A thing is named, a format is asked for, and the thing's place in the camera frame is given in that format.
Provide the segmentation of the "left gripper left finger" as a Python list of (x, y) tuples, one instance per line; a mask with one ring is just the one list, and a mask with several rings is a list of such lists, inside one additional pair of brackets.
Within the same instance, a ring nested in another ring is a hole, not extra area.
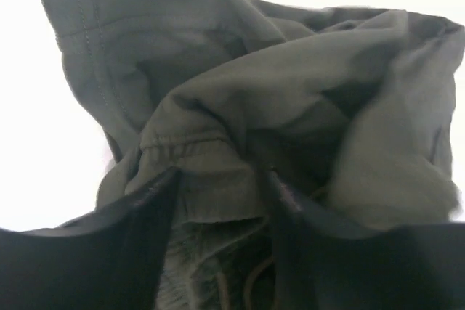
[(3, 309), (152, 309), (177, 201), (171, 168), (53, 229), (1, 231)]

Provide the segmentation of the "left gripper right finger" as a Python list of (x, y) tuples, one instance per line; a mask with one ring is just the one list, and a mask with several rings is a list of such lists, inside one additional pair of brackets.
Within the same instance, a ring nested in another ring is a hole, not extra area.
[(462, 309), (464, 225), (376, 231), (267, 173), (282, 309)]

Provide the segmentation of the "olive green shorts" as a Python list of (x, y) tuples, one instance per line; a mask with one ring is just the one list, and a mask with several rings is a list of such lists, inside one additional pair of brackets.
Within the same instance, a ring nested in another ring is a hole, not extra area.
[(444, 223), (459, 207), (458, 23), (262, 0), (41, 1), (116, 161), (97, 206), (185, 173), (157, 309), (298, 306), (275, 291), (258, 166), (374, 229)]

